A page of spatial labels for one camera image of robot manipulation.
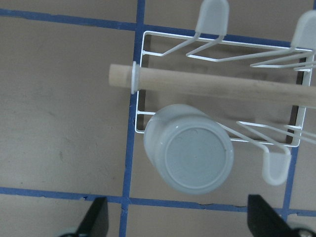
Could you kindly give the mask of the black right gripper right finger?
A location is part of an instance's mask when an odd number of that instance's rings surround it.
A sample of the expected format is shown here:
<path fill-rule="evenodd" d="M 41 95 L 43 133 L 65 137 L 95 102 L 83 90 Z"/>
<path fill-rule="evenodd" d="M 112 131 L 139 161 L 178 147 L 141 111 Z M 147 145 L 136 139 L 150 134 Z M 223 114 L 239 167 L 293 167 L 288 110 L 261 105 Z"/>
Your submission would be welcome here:
<path fill-rule="evenodd" d="M 249 195 L 247 226 L 254 237 L 314 237 L 316 233 L 304 226 L 291 227 L 261 197 Z"/>

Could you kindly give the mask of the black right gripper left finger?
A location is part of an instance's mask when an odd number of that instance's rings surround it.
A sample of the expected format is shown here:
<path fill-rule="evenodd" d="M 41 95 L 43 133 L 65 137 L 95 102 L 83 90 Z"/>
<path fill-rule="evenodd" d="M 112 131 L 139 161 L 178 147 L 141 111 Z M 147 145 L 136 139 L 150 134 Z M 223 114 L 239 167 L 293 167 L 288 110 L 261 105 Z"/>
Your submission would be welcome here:
<path fill-rule="evenodd" d="M 106 237 L 109 231 L 108 200 L 97 197 L 78 228 L 59 235 L 60 237 Z"/>

